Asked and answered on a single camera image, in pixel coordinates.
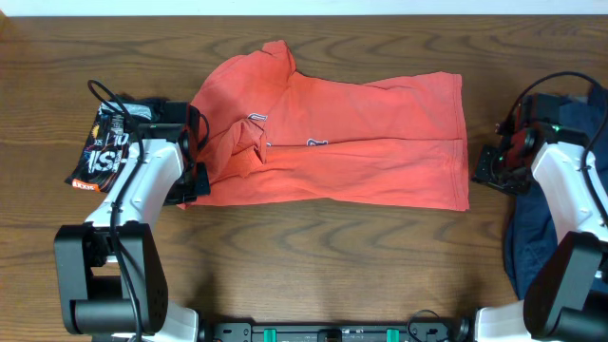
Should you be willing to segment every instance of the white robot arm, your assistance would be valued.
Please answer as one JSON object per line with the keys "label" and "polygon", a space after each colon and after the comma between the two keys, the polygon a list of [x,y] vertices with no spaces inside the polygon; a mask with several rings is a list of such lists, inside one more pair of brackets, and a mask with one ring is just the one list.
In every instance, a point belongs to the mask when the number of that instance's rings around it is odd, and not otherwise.
{"label": "white robot arm", "polygon": [[[547,198],[558,242],[561,242],[568,232],[586,232],[608,242],[608,229],[580,172],[582,151],[582,146],[567,142],[545,143],[532,163],[532,175]],[[608,197],[599,181],[593,153],[587,155],[587,165],[591,180],[605,206],[608,204]],[[601,271],[597,271],[596,277],[602,277]],[[524,323],[523,307],[522,300],[500,308],[479,310],[475,322],[475,340],[533,341]]]}
{"label": "white robot arm", "polygon": [[497,125],[498,148],[484,146],[473,180],[507,194],[524,193],[530,178],[546,197],[559,247],[530,286],[523,301],[477,312],[478,342],[608,340],[606,294],[590,291],[594,278],[608,272],[608,197],[591,152],[608,121],[608,101],[601,93],[604,118],[594,137],[560,125],[562,97],[524,96],[537,84],[576,76],[599,91],[598,82],[577,72],[549,75],[527,88],[506,120]]}
{"label": "white robot arm", "polygon": [[[156,122],[136,122],[102,84],[91,80],[88,85],[105,107],[124,115],[137,143],[129,147],[123,170],[100,207],[84,224],[63,226],[55,237],[66,329],[94,340],[198,341],[199,315],[168,300],[152,230],[165,204],[208,194],[204,165],[196,163],[201,115],[188,103],[163,102]],[[107,262],[118,262],[121,274],[95,276],[92,268]]]}

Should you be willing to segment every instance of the dark blue garment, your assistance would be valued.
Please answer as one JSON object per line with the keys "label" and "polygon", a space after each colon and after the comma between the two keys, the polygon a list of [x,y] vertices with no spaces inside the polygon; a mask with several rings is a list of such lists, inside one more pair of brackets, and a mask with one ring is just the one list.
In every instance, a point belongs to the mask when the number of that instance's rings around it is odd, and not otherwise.
{"label": "dark blue garment", "polygon": [[[601,91],[593,91],[587,104],[570,102],[560,107],[560,123],[580,129],[589,138],[602,120]],[[608,184],[608,132],[602,132],[593,150],[602,184]],[[504,267],[519,299],[523,299],[541,270],[558,247],[555,224],[541,187],[534,183],[529,193],[516,199],[515,213],[504,239]],[[608,286],[596,279],[594,290],[608,292]]]}

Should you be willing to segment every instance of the printed logo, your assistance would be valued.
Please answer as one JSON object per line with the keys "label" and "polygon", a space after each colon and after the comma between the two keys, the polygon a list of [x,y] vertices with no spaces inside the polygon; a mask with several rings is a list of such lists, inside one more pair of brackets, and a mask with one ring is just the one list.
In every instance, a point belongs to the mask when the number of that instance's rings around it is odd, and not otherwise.
{"label": "printed logo", "polygon": [[77,189],[83,189],[83,190],[93,190],[93,191],[97,191],[99,192],[99,186],[97,186],[97,184],[89,184],[83,181],[79,181],[79,180],[73,180],[72,181],[72,186],[77,188]]}
{"label": "printed logo", "polygon": [[319,146],[322,144],[328,144],[328,141],[319,142],[319,141],[316,141],[315,139],[308,139],[308,141],[306,142],[307,146]]}
{"label": "printed logo", "polygon": [[257,120],[257,121],[266,121],[266,119],[268,119],[268,116],[257,114],[257,113],[251,113],[251,114],[249,114],[249,116],[247,116],[247,119]]}
{"label": "printed logo", "polygon": [[[115,146],[125,146],[129,142],[128,133],[124,133],[122,135],[114,136],[114,145]],[[102,140],[96,140],[95,145],[101,146],[103,145]],[[102,151],[102,150],[94,150],[91,151],[88,157],[88,173],[95,173],[99,171],[112,171],[114,173],[118,172],[118,168],[120,166],[120,162],[123,159],[123,151],[122,150],[110,150],[110,151]]]}

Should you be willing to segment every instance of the white wall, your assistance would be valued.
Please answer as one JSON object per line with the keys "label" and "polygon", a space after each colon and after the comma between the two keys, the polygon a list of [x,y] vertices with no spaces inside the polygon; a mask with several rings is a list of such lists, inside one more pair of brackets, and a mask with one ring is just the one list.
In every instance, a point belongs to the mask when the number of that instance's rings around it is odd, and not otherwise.
{"label": "white wall", "polygon": [[608,14],[608,0],[0,0],[7,16]]}

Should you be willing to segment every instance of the wooden table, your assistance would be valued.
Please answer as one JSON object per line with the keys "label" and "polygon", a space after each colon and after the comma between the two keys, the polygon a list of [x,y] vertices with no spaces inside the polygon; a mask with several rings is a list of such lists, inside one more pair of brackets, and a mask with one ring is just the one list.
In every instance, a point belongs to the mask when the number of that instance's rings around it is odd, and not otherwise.
{"label": "wooden table", "polygon": [[[606,17],[9,19],[0,35],[0,339],[85,340],[62,324],[52,241],[103,196],[63,183],[81,153],[96,78],[190,100],[226,59],[284,39],[305,74],[350,83],[464,76],[469,167],[517,94],[553,71],[608,84]],[[577,91],[559,80],[544,89]],[[467,213],[331,200],[163,209],[170,297],[218,319],[406,320],[515,300],[504,273],[509,199],[477,184]]]}

